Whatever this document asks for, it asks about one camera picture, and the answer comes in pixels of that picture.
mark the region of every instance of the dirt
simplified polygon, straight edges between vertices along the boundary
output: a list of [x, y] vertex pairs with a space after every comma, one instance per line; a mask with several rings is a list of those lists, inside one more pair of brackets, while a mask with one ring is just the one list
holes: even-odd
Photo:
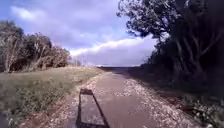
[[29, 117], [20, 128], [200, 128], [125, 69], [100, 74], [80, 89], [85, 90]]

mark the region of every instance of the grassy verge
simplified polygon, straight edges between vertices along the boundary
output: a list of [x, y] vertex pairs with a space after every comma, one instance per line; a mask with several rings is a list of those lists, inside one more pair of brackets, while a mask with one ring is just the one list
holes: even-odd
[[129, 73], [141, 85], [155, 90], [159, 96], [192, 116], [203, 127], [224, 127], [224, 94], [218, 95], [214, 84], [200, 86], [186, 82], [172, 83], [172, 78], [163, 71], [150, 73], [141, 68], [132, 68]]
[[0, 74], [0, 112], [18, 124], [30, 113], [46, 110], [75, 86], [101, 72], [97, 68], [66, 67]]

